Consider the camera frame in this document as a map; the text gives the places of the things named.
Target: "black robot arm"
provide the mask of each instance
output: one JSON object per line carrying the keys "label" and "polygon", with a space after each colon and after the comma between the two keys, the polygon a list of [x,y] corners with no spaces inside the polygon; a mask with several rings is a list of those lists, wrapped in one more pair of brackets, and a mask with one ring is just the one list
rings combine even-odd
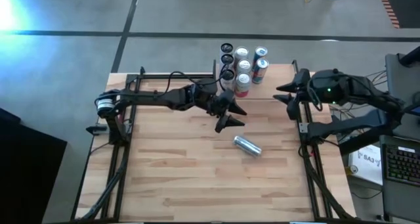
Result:
{"label": "black robot arm", "polygon": [[[388,123],[378,123],[377,114],[369,113],[360,118],[353,118],[345,121],[331,123],[313,122],[303,125],[306,132],[307,143],[320,143],[329,135],[348,133],[355,129],[381,128],[381,131],[391,131],[400,124],[403,114],[403,105],[399,99],[390,96],[375,88],[372,82],[366,77],[346,75],[337,69],[322,70],[310,77],[309,70],[301,69],[291,83],[277,87],[279,91],[289,92],[288,95],[274,95],[275,99],[286,103],[287,114],[291,120],[297,119],[300,102],[312,102],[318,110],[322,109],[322,103],[344,105],[347,102],[354,104],[369,104],[382,111],[388,116]],[[369,136],[368,139],[359,141],[371,143],[376,138]],[[352,152],[356,147],[346,150]]]}
{"label": "black robot arm", "polygon": [[219,96],[214,79],[201,79],[196,83],[168,92],[138,91],[130,89],[107,91],[96,99],[98,115],[105,119],[110,129],[111,144],[126,143],[128,132],[119,115],[128,106],[148,105],[166,106],[171,110],[185,111],[193,106],[205,110],[210,116],[219,118],[215,131],[230,126],[243,126],[243,122],[226,115],[226,111],[246,115],[234,99],[234,92],[226,90]]}

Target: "concrete floor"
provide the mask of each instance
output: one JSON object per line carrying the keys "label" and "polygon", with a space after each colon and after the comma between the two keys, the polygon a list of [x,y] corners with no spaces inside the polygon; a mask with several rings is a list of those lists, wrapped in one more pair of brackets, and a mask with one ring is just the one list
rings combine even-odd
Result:
{"label": "concrete floor", "polygon": [[[0,30],[122,32],[132,0],[0,0]],[[380,0],[138,0],[132,32],[418,37],[397,30]],[[120,37],[1,35],[0,107],[34,129],[69,142],[44,222],[69,220],[96,120],[93,99],[104,90]],[[221,43],[264,45],[271,63],[296,59],[301,68],[338,68],[367,75],[383,70],[387,53],[419,43],[180,39],[129,37],[118,72],[208,72]],[[360,196],[375,190],[350,185]],[[374,219],[382,199],[354,198]]]}

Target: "wooden tabletop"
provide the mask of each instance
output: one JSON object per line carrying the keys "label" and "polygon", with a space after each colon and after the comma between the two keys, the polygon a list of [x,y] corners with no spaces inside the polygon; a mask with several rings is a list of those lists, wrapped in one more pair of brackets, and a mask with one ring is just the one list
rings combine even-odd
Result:
{"label": "wooden tabletop", "polygon": [[[106,89],[123,88],[126,75],[110,74]],[[219,134],[214,130],[217,119],[199,108],[177,112],[138,106],[120,221],[312,221],[303,160],[297,154],[297,128],[285,105],[272,99],[279,93],[275,88],[293,75],[289,64],[271,65],[263,83],[237,99],[248,115],[233,116],[246,126]],[[187,83],[173,80],[171,88]],[[166,85],[166,79],[152,79],[140,88],[164,91]],[[315,121],[331,121],[328,106],[312,114]],[[236,135],[261,147],[262,156],[252,158],[236,148]],[[93,148],[107,141],[107,135],[97,136]],[[320,152],[328,188],[355,215],[339,149],[323,144]],[[104,190],[111,154],[110,145],[91,155],[76,217],[83,216]],[[324,213],[319,191],[317,196]]]}

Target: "white paper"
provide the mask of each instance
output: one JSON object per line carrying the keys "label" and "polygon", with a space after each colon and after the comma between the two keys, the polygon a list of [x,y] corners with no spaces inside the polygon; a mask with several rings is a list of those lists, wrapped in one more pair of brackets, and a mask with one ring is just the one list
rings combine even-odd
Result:
{"label": "white paper", "polygon": [[348,166],[356,166],[355,177],[382,185],[381,149],[369,145],[352,152],[348,157]]}

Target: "black mat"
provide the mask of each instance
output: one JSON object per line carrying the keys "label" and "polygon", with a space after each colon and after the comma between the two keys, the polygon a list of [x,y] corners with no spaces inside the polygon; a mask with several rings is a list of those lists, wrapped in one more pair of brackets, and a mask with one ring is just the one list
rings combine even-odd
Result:
{"label": "black mat", "polygon": [[420,28],[420,0],[382,0],[395,28]]}

